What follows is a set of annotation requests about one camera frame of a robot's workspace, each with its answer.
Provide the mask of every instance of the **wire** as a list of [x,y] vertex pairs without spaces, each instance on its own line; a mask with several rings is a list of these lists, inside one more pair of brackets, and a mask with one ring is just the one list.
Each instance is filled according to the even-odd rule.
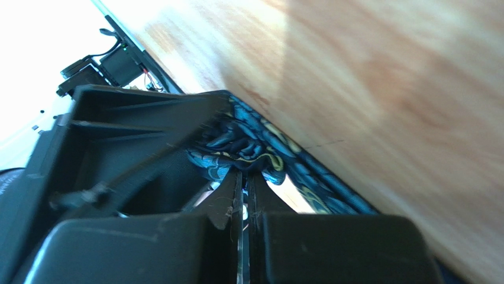
[[109,50],[107,50],[106,52],[100,53],[100,54],[90,54],[90,55],[84,57],[82,60],[86,61],[87,59],[90,59],[90,58],[93,58],[93,57],[96,57],[96,56],[103,56],[103,55],[109,54],[110,52],[114,51],[114,49],[116,49],[120,44],[121,44],[121,40],[117,40],[115,42],[114,46],[112,46],[112,48],[109,49]]
[[149,72],[147,71],[147,69],[144,68],[144,85],[145,87],[147,88],[147,77],[148,79],[150,80],[150,83],[152,84],[152,87],[157,90],[157,91],[162,91],[163,88],[159,88],[155,83],[154,83],[154,79],[152,79],[152,76],[150,76]]

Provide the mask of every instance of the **blue patterned fabric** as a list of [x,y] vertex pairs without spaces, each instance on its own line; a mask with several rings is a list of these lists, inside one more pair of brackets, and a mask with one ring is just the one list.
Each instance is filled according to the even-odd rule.
[[222,181],[231,166],[261,171],[275,185],[281,185],[287,174],[317,213],[376,214],[366,201],[268,120],[233,96],[230,102],[234,113],[188,149],[189,159],[203,169],[208,179]]

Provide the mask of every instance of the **wooden board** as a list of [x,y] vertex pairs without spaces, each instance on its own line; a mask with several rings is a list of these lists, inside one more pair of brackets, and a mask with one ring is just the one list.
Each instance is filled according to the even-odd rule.
[[502,283],[502,1],[102,3],[185,92],[229,89],[466,280]]

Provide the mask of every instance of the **black plastic panel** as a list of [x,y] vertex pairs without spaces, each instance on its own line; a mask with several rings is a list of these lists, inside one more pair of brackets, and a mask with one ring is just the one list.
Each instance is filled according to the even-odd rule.
[[269,283],[442,283],[406,218],[266,214]]
[[47,237],[30,283],[224,283],[216,229],[204,215],[71,220]]
[[[180,211],[208,183],[188,160],[186,144],[232,111],[228,92],[176,96],[81,86],[73,98],[71,114],[41,136],[16,184],[19,193],[0,199],[0,283],[21,263],[31,264],[32,251],[60,221]],[[136,196],[143,200],[132,202]]]
[[284,212],[297,216],[268,186],[261,173],[251,173],[247,180],[248,200],[248,253],[250,255],[250,283],[268,283],[266,279],[266,247],[264,245],[263,215]]

